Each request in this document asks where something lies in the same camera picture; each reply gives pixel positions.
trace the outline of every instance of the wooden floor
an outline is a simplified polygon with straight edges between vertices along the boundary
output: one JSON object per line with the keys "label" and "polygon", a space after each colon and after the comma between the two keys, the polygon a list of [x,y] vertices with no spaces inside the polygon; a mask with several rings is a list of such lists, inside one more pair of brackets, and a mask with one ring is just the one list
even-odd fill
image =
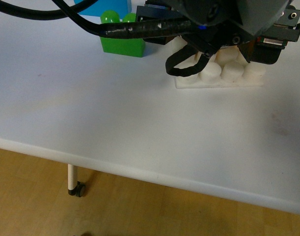
{"label": "wooden floor", "polygon": [[300,216],[0,149],[0,236],[300,236]]}

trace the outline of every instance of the screw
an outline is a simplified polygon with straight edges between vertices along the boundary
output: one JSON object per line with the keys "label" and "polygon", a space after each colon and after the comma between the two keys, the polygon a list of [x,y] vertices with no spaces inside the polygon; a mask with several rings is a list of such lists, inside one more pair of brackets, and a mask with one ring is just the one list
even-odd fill
{"label": "screw", "polygon": [[291,15],[290,15],[290,18],[291,19],[294,19],[294,18],[296,18],[297,17],[297,13],[296,12],[293,12]]}
{"label": "screw", "polygon": [[219,4],[215,3],[209,10],[208,19],[212,20],[218,14]]}
{"label": "screw", "polygon": [[232,42],[233,42],[234,45],[239,44],[240,43],[240,37],[239,36],[233,37]]}

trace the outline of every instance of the white 3d printed part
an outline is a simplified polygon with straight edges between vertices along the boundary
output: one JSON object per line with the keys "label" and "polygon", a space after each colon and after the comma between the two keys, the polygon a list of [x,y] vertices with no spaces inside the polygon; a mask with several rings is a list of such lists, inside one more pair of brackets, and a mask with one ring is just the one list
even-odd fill
{"label": "white 3d printed part", "polygon": [[[185,44],[182,38],[176,37],[172,51],[179,51]],[[177,67],[192,66],[197,63],[200,56],[201,53],[198,53]],[[216,56],[212,56],[200,73],[188,77],[175,77],[175,85],[178,89],[263,86],[265,72],[264,65],[256,62],[248,63],[237,47],[229,47],[219,50]]]}

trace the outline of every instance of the green toy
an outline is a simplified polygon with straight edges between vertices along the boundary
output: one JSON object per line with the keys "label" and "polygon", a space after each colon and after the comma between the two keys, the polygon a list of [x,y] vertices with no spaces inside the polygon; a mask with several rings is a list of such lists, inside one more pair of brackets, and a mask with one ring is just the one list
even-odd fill
{"label": "green toy", "polygon": [[[127,14],[122,22],[135,22],[136,14]],[[101,15],[102,23],[119,23],[119,15],[113,10],[105,11]],[[141,58],[145,48],[145,42],[141,38],[136,39],[116,39],[100,37],[103,51],[105,53],[114,53],[132,57]]]}

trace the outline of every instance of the black strap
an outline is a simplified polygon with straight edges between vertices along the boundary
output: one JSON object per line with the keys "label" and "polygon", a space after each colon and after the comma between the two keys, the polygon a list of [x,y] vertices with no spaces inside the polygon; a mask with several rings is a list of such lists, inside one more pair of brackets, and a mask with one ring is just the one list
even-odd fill
{"label": "black strap", "polygon": [[193,65],[193,66],[190,66],[190,67],[187,67],[184,69],[175,68],[176,65],[185,61],[189,57],[195,55],[197,52],[198,52],[197,49],[195,49],[194,47],[187,44],[185,47],[180,49],[178,52],[171,55],[166,60],[166,63],[165,63],[167,74],[173,75],[173,76],[187,77],[187,76],[194,75],[194,74],[197,74],[200,71],[202,71],[204,69],[204,67],[207,65],[207,63],[209,62],[209,58],[207,56],[205,56],[204,54],[201,55],[201,57],[196,65]]}

